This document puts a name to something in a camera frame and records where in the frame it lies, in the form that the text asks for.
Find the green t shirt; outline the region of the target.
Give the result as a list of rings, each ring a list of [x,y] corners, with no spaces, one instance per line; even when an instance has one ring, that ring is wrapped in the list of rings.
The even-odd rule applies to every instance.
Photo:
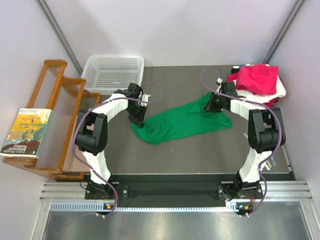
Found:
[[[131,130],[140,140],[156,146],[172,140],[230,129],[233,122],[225,113],[204,111],[210,97],[209,92],[195,101],[156,114],[145,120],[143,127],[132,124]]]

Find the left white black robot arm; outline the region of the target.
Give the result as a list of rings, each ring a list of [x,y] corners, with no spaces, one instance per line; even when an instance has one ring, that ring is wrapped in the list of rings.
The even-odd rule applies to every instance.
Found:
[[[108,122],[126,110],[128,119],[138,127],[144,126],[149,95],[135,83],[125,90],[116,90],[107,100],[91,109],[78,112],[73,144],[83,154],[90,170],[90,180],[86,187],[87,199],[107,199],[115,197],[114,187],[109,182],[111,173],[107,167],[105,148],[108,142]]]

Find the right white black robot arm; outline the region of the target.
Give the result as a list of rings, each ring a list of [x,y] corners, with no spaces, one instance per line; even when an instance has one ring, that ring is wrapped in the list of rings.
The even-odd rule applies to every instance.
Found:
[[[225,82],[219,77],[216,85],[217,89],[211,93],[204,110],[212,113],[227,110],[247,120],[250,146],[245,163],[235,175],[232,191],[228,192],[224,187],[221,196],[245,198],[259,191],[266,162],[286,142],[282,113],[278,107],[270,108],[238,96],[233,82]]]

